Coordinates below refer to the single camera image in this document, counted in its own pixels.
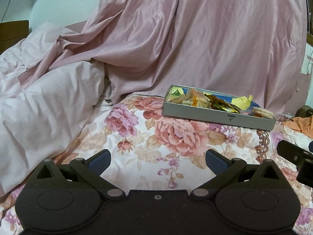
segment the bed sheet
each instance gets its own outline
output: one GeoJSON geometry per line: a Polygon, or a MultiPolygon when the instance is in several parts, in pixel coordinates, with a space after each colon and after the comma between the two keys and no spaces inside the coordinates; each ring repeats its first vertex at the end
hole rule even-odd
{"type": "MultiPolygon", "coordinates": [[[[276,151],[280,140],[308,149],[311,138],[277,122],[272,132],[226,125],[182,120],[162,116],[163,98],[132,95],[112,107],[105,100],[95,106],[91,123],[55,163],[89,158],[102,149],[112,155],[110,167],[101,175],[123,189],[192,190],[215,175],[206,167],[204,154],[212,148],[231,159],[239,157],[249,164],[265,158],[275,160],[301,202],[294,230],[313,232],[313,189],[296,181],[296,167],[276,151]]],[[[25,181],[0,202],[0,234],[22,231],[14,204],[25,181]]]]}

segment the cable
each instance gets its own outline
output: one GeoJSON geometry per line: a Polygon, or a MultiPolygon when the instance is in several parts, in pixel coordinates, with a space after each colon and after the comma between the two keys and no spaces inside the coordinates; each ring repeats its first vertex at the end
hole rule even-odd
{"type": "MultiPolygon", "coordinates": [[[[9,8],[10,2],[11,2],[11,0],[9,0],[9,3],[7,4],[7,9],[9,8]]],[[[2,23],[2,21],[4,19],[4,17],[5,17],[5,14],[7,14],[7,9],[5,10],[5,13],[4,13],[3,17],[2,17],[1,23],[2,23]]]]}

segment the orange fabric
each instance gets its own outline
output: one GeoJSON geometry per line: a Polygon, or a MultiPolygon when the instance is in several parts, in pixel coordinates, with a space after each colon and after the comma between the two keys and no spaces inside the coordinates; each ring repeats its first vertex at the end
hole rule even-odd
{"type": "Polygon", "coordinates": [[[313,116],[306,118],[294,117],[292,121],[284,122],[284,125],[313,138],[313,116]]]}

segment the white comforter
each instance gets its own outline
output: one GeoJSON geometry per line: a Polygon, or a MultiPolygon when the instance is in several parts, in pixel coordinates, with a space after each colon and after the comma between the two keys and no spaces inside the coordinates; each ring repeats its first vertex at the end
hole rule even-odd
{"type": "Polygon", "coordinates": [[[66,65],[21,88],[17,77],[69,33],[45,23],[0,55],[0,197],[44,158],[66,149],[103,91],[104,66],[98,61],[66,65]]]}

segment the wooden furniture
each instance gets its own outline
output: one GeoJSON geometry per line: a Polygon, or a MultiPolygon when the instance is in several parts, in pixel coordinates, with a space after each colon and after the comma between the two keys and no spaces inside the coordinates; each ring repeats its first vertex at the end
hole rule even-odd
{"type": "Polygon", "coordinates": [[[0,23],[0,54],[26,38],[28,34],[28,20],[0,23]]]}

